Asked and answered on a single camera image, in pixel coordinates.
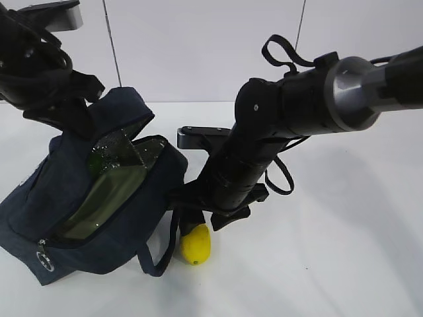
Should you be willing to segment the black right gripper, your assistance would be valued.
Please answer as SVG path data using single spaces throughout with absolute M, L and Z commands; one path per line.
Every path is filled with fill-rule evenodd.
M 209 157 L 195 180 L 169 192 L 171 206 L 184 209 L 180 235 L 186 236 L 206 223 L 203 211 L 212 213 L 214 231 L 249 217 L 249 205 L 268 196 L 265 186 L 258 183 L 267 166 L 267 162 L 249 162 L 230 155 Z

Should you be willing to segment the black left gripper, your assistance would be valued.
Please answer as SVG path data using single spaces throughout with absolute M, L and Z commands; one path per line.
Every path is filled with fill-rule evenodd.
M 56 55 L 59 67 L 19 76 L 1 72 L 1 98 L 22 111 L 25 119 L 70 131 L 82 139 L 95 134 L 95 123 L 87 103 L 95 103 L 105 86 L 94 75 L 73 69 L 68 54 L 60 50 Z

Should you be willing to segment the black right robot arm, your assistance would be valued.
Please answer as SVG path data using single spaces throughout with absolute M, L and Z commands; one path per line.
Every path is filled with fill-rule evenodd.
M 178 130 L 180 149 L 208 153 L 199 176 L 170 194 L 181 212 L 182 234 L 203 224 L 205 212 L 220 230 L 249 217 L 250 205 L 266 200 L 270 191 L 289 195 L 291 189 L 267 179 L 267 169 L 277 164 L 294 187 L 279 154 L 311 136 L 363 131 L 383 112 L 421 107 L 422 48 L 371 61 L 331 52 L 308 71 L 292 69 L 279 81 L 249 79 L 236 97 L 232 128 Z

